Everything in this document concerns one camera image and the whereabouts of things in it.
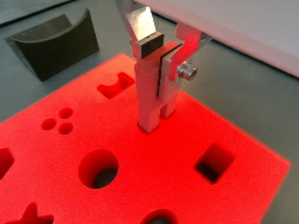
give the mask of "hole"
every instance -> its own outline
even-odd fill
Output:
[[[147,224],[173,224],[166,218],[154,218],[151,219]]]
[[[141,224],[177,224],[174,213],[166,209],[159,209],[150,213]]]
[[[234,156],[215,143],[203,152],[195,165],[198,173],[215,184],[234,161]]]
[[[43,130],[52,130],[56,126],[56,120],[54,118],[48,118],[42,123]]]
[[[94,181],[94,188],[99,189],[103,188],[104,186],[108,186],[110,183],[114,181],[118,175],[118,168],[107,168],[103,170]]]
[[[79,165],[82,184],[99,189],[108,186],[118,176],[118,158],[108,150],[94,150]]]
[[[4,178],[14,163],[15,163],[15,158],[12,156],[11,151],[7,148],[0,149],[0,180]]]
[[[59,132],[62,135],[68,135],[74,129],[74,125],[71,122],[66,122],[59,127]]]
[[[135,80],[126,74],[118,74],[118,82],[112,86],[99,85],[98,91],[108,98],[118,96],[127,88],[135,84]]]
[[[16,221],[10,221],[6,224],[52,224],[54,223],[54,216],[52,215],[38,215],[38,206],[35,203],[31,203],[30,206],[26,208],[23,213],[23,218]]]
[[[60,110],[59,116],[60,116],[62,119],[67,119],[72,116],[72,113],[74,113],[72,108],[63,108]]]

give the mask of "circular hole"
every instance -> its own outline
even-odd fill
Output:
[[[114,179],[118,176],[118,168],[107,168],[103,170],[94,181],[94,188],[99,189],[103,188],[104,186],[108,186],[110,183],[114,181]]]
[[[94,150],[79,165],[82,184],[99,189],[108,186],[118,176],[118,158],[108,150]]]
[[[178,220],[174,213],[167,209],[159,209],[151,212],[141,224],[177,224]]]
[[[71,122],[66,122],[59,127],[59,132],[62,135],[68,135],[72,131],[74,125]]]
[[[173,224],[166,218],[154,218],[151,219],[147,224]]]
[[[72,108],[63,108],[60,110],[59,116],[60,116],[62,119],[67,119],[72,116],[72,113],[74,113]]]
[[[43,130],[52,130],[56,126],[56,120],[54,118],[48,118],[42,123]]]

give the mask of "red foam board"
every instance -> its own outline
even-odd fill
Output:
[[[0,223],[261,222],[289,162],[185,92],[151,134],[136,114],[120,54],[0,124]]]

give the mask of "white panel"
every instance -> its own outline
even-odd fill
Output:
[[[298,0],[138,0],[138,2],[299,77]]]

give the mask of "screw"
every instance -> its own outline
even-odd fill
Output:
[[[187,81],[191,81],[195,78],[198,72],[199,68],[186,61],[181,64],[178,69],[179,77]]]

